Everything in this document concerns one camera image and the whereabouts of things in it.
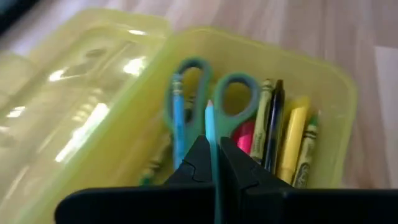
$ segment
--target green crayon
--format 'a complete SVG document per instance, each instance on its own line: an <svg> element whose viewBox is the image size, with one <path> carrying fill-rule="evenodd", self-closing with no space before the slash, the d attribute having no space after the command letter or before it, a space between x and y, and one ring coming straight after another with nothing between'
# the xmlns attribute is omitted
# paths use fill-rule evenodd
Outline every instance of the green crayon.
<svg viewBox="0 0 398 224"><path fill-rule="evenodd" d="M191 94L184 104L186 123L191 121L192 119L192 110L194 104L195 104L195 94ZM160 168L162 168L162 162L164 160L166 153L169 153L173 148L171 139L173 139L172 135L170 135L169 143L149 161L148 167L144 170L142 174L143 178L140 180L140 185L152 184L155 174Z"/></svg>
<svg viewBox="0 0 398 224"><path fill-rule="evenodd" d="M261 164L264 153L264 142L266 140L266 128L271 101L272 90L274 89L271 80L267 79L262 83L259 108L254 126L254 134L251 146L250 157Z"/></svg>
<svg viewBox="0 0 398 224"><path fill-rule="evenodd" d="M296 174L293 181L293 186L296 188L305 188L307 186L308 174L310 172L315 148L315 140L317 138L317 126L318 118L314 115L311 117L303 135L300 156L298 158Z"/></svg>

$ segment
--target teal scissor handle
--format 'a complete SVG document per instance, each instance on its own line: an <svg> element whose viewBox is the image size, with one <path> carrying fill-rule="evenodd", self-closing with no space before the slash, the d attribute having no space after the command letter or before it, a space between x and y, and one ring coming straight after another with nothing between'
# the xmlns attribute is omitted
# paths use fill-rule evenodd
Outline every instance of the teal scissor handle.
<svg viewBox="0 0 398 224"><path fill-rule="evenodd" d="M201 58L187 58L183 60L175 71L175 73L182 74L189 68L199 68L202 71L199 86L195 93L195 100L192 108L192 118L189 122L185 123L185 152L192 147L196 138L204 133L204 112L207 104L206 93L207 86L213 76L210 65ZM174 133L173 128L173 106L172 106L172 82L170 81L169 88L166 92L165 99L165 122L170 130Z"/></svg>
<svg viewBox="0 0 398 224"><path fill-rule="evenodd" d="M249 105L236 115L226 114L223 108L225 91L232 83L241 83L246 85L251 91L251 100ZM256 112L259 103L259 95L260 87L257 84L257 81L244 73L232 73L218 81L214 94L216 135L218 141L221 137L231 137L232 132Z"/></svg>

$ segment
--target black plastic object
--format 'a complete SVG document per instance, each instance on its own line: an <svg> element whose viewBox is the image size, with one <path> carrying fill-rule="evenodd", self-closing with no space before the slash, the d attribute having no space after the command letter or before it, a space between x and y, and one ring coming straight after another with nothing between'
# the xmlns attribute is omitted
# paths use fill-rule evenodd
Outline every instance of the black plastic object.
<svg viewBox="0 0 398 224"><path fill-rule="evenodd" d="M299 190L271 175L228 138L220 142L227 223L397 223L397 190ZM57 207L64 223L213 223L210 147L198 137L160 186L88 189Z"/></svg>

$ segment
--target pink highlighter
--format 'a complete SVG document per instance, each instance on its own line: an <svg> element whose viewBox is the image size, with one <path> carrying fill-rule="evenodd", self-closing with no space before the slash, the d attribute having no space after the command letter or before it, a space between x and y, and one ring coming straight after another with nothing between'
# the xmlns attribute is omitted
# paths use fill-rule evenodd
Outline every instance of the pink highlighter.
<svg viewBox="0 0 398 224"><path fill-rule="evenodd" d="M255 121L246 121L232 134L232 140L236 142L238 147L246 154L250 154L255 123Z"/></svg>

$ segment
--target school supplies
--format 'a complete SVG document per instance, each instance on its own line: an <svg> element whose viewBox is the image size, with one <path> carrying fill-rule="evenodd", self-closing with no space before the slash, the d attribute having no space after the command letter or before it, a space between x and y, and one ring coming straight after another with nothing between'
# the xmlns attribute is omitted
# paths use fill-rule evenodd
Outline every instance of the school supplies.
<svg viewBox="0 0 398 224"><path fill-rule="evenodd" d="M254 132L254 121L246 121L233 134L233 140L236 145L242 149L246 154L250 154L253 132Z"/></svg>
<svg viewBox="0 0 398 224"><path fill-rule="evenodd" d="M285 141L280 152L278 178L291 184L299 156L300 143L303 136L305 119L310 106L308 97L299 98L294 101L296 105L290 112L289 124L287 126Z"/></svg>
<svg viewBox="0 0 398 224"><path fill-rule="evenodd" d="M185 157L185 115L184 96L182 93L182 75L173 77L173 121L174 121L174 169L177 170Z"/></svg>
<svg viewBox="0 0 398 224"><path fill-rule="evenodd" d="M207 87L210 82L212 71L210 65L200 58L189 58L183 60L175 73L183 76L184 72L189 68L199 68L202 71L199 86L195 93L193 101L192 113L190 119L185 123L185 149L187 153L195 142L196 138L205 132L204 128L204 112L207 102ZM174 132L173 126L173 104L172 104L172 83L165 96L165 122L166 125Z"/></svg>
<svg viewBox="0 0 398 224"><path fill-rule="evenodd" d="M273 90L272 82L266 80L262 83L259 107L256 116L256 125L254 126L254 134L251 146L250 157L261 164L264 153L264 142L266 140L266 129L269 114L269 103Z"/></svg>
<svg viewBox="0 0 398 224"><path fill-rule="evenodd" d="M266 143L264 145L264 168L275 174L277 156L282 134L282 115L285 102L285 91L283 80L277 80L275 89L272 91L270 113L268 117Z"/></svg>
<svg viewBox="0 0 398 224"><path fill-rule="evenodd" d="M298 159L296 175L293 186L296 188L305 188L307 186L308 174L313 158L315 140L317 138L318 116L313 115L304 132L301 145L300 157Z"/></svg>
<svg viewBox="0 0 398 224"><path fill-rule="evenodd" d="M220 180L220 169L219 169L219 152L217 148L217 137L215 129L215 112L213 103L209 100L206 111L205 111L205 126L206 126L206 138L210 144L210 162L211 162L211 176L213 183L216 187L215 197L215 221L214 223L223 223L222 208L221 208L221 180Z"/></svg>
<svg viewBox="0 0 398 224"><path fill-rule="evenodd" d="M185 123L185 153L192 147L196 138L204 133L203 130L203 112L206 106L207 88L210 85L212 77L212 69L210 65L200 58L188 58L181 62L176 73L183 75L184 71L189 68L199 68L202 70L202 76L195 94L195 101L193 102L192 118ZM251 91L251 100L248 106L236 115L229 115L223 109L223 98L227 87L232 83L241 83L246 85ZM259 86L255 79L244 73L232 73L224 76L216 84L213 93L213 106L215 110L216 119L216 135L217 140L220 137L231 137L232 132L247 119L249 119L257 110L259 100ZM172 128L173 111L172 111L172 88L170 87L166 93L165 99L165 121L168 127Z"/></svg>
<svg viewBox="0 0 398 224"><path fill-rule="evenodd" d="M166 153L172 151L173 146L169 144L165 146L160 152L158 152L150 161L148 167L143 171L142 179L139 185L152 184L152 180L156 172L162 167L162 163Z"/></svg>

